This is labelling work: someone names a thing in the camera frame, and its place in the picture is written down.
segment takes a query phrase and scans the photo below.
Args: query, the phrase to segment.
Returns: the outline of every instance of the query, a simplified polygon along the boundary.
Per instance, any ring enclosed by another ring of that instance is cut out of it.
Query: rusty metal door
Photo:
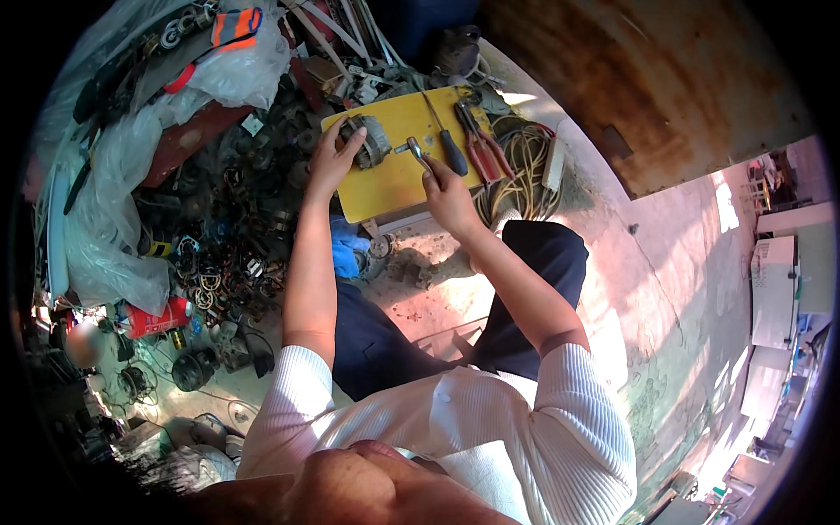
[[[816,132],[738,2],[490,0],[480,24],[580,125],[632,199]]]

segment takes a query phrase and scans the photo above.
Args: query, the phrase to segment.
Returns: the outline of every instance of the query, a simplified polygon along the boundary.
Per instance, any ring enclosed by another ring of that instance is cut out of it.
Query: pliers
[[[484,129],[481,129],[463,100],[455,104],[455,115],[467,134],[467,155],[478,170],[481,180],[487,184],[501,178],[496,163],[501,166],[509,179],[516,180],[517,176],[507,163],[505,152]]]

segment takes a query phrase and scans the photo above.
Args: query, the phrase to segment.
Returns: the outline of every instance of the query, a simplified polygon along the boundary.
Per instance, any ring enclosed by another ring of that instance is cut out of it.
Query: yellow board
[[[472,93],[467,86],[441,87],[426,92],[434,105],[444,127],[452,134],[452,139],[461,148],[467,159],[469,172],[464,177],[467,187],[481,184],[478,171],[470,162],[466,150],[466,136],[458,118],[455,116],[455,103]],[[478,124],[491,136],[490,120],[481,108],[472,108]],[[444,148],[440,144],[440,128],[422,93],[412,93],[402,97],[389,98],[382,102],[350,109],[338,115],[332,115],[321,122],[321,129],[344,115],[373,115],[385,130],[391,147],[405,144],[408,137],[414,137],[420,143],[423,152],[446,161]],[[419,204],[426,200],[423,190],[423,167],[414,158],[411,151],[400,154],[389,153],[381,164],[362,170],[356,164],[339,186],[339,199],[344,216],[349,223],[359,223],[382,213]]]

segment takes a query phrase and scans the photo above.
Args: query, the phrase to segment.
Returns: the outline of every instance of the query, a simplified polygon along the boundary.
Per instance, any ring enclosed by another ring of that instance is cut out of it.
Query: striped shirt
[[[636,496],[633,440],[592,356],[564,344],[538,381],[457,367],[333,404],[327,364],[286,346],[237,478],[293,472],[311,453],[378,439],[438,463],[523,523],[615,523]]]

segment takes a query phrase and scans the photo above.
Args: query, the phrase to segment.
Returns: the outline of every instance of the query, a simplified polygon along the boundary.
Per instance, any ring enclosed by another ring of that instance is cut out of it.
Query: man
[[[583,241],[525,221],[508,223],[502,241],[460,177],[427,157],[432,215],[496,288],[475,355],[436,360],[336,283],[328,205],[366,134],[336,151],[343,121],[310,162],[274,382],[238,480],[200,493],[203,511],[248,522],[615,522],[636,494],[633,441],[575,313]],[[356,403],[334,408],[333,379]]]

